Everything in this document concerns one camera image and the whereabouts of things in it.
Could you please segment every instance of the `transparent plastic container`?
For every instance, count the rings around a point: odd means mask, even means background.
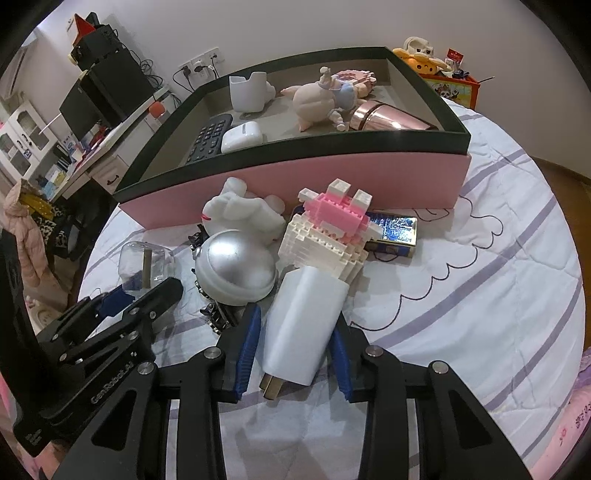
[[[173,253],[146,242],[129,242],[121,249],[119,276],[123,290],[141,297],[168,277],[174,277]]]

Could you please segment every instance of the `air conditioner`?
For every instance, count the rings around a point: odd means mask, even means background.
[[[25,40],[25,43],[22,44],[21,48],[18,49],[6,71],[0,78],[0,96],[2,98],[8,99],[17,91],[18,75],[22,72],[27,56],[35,46],[36,42],[37,36],[35,33],[31,33]]]

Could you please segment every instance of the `black remote control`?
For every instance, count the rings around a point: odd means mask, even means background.
[[[187,163],[205,160],[218,155],[222,149],[222,137],[230,130],[233,122],[232,115],[222,113],[213,116],[209,122],[199,131],[199,135],[189,152]]]

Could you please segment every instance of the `round table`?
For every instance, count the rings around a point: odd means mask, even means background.
[[[402,361],[450,364],[531,467],[578,373],[580,265],[563,213],[533,160],[493,122],[448,103],[472,134],[472,163],[455,208],[396,211],[419,218],[414,257],[370,256],[343,312],[368,329],[370,343]],[[194,286],[187,240],[195,232],[196,225],[146,231],[116,209],[82,282],[80,298],[120,284],[119,253],[131,240],[173,250],[185,291],[174,323],[156,325],[160,366],[217,342],[199,313],[206,302]],[[269,402],[258,388],[262,372],[255,361],[242,401],[220,405],[229,479],[356,478],[365,405],[348,404],[327,372],[323,366],[312,386],[288,385]],[[173,404],[167,478],[174,478],[177,415]],[[411,439],[410,478],[418,478],[417,452]]]

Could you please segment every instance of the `blue gripper pad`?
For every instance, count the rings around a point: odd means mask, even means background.
[[[236,363],[236,380],[234,383],[234,393],[236,399],[240,400],[242,394],[248,388],[248,381],[251,377],[252,364],[255,361],[256,348],[261,336],[261,308],[256,305],[252,311],[250,319],[242,318],[241,322],[248,320],[248,330],[244,337],[244,343]]]
[[[135,298],[123,291],[123,285],[112,290],[101,302],[97,313],[102,318],[114,317],[121,310],[127,308],[135,301]]]
[[[335,369],[336,381],[339,384],[339,390],[345,396],[347,401],[351,400],[353,394],[353,384],[351,383],[351,372],[349,368],[349,356],[341,333],[335,329],[329,342],[330,356],[332,365]]]

